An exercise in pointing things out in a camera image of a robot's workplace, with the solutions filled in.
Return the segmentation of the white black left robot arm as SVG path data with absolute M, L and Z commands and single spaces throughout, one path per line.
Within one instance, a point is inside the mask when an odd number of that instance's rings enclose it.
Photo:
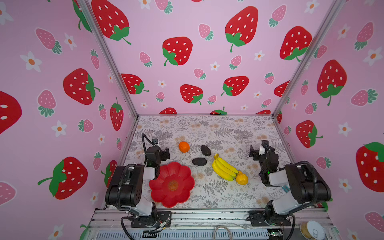
M 155 216 L 156 206 L 142 197 L 144 181 L 156 180 L 163 161 L 170 159 L 170 150 L 157 145 L 148 148 L 143 165 L 129 164 L 117 167 L 105 195 L 107 205 L 120 211 L 130 211 L 138 217 Z

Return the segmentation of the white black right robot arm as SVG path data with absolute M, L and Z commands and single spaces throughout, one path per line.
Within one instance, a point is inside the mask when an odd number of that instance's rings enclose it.
M 331 199 L 329 186 L 311 163 L 301 161 L 279 168 L 279 156 L 268 141 L 262 141 L 259 150 L 250 147 L 250 157 L 260 163 L 259 176 L 265 186 L 289 188 L 280 198 L 269 201 L 263 211 L 249 212 L 247 221 L 253 227 L 290 226 L 293 213 Z

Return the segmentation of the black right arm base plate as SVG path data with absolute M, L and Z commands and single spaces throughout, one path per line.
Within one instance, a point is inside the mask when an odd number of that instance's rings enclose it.
M 288 215 L 278 215 L 267 211 L 249 211 L 246 221 L 253 227 L 289 227 L 292 225 Z

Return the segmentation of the dark fake avocado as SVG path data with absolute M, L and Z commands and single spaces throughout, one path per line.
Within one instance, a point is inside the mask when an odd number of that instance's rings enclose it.
M 212 151 L 206 145 L 201 145 L 201 151 L 206 157 L 210 157 L 212 155 Z
M 207 164 L 207 159 L 206 159 L 206 158 L 194 158 L 194 159 L 192 160 L 192 163 L 193 163 L 193 165 L 195 165 L 195 166 L 200 166 L 200 167 L 202 167 L 202 166 L 205 166 L 205 165 Z

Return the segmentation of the yellow fake banana bunch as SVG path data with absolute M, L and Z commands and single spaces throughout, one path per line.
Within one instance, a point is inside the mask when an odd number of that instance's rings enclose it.
M 214 155 L 212 167 L 214 172 L 226 181 L 232 182 L 239 174 L 239 171 L 220 158 L 219 154 Z

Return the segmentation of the yellow fake lemon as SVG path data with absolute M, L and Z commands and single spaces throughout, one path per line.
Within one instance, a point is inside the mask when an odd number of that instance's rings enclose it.
M 249 182 L 249 178 L 247 177 L 247 175 L 239 171 L 239 173 L 236 176 L 236 182 L 239 185 L 246 185 Z

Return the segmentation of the orange fake orange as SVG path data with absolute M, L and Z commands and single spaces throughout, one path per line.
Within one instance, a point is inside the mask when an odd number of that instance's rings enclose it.
M 187 142 L 182 141 L 179 143 L 179 150 L 182 153 L 187 153 L 190 150 L 190 145 Z

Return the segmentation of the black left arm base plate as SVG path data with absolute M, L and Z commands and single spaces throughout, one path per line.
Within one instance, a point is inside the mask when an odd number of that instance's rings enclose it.
M 150 216 L 140 216 L 131 221 L 131 228 L 163 228 L 170 227 L 172 220 L 171 211 L 160 211 Z

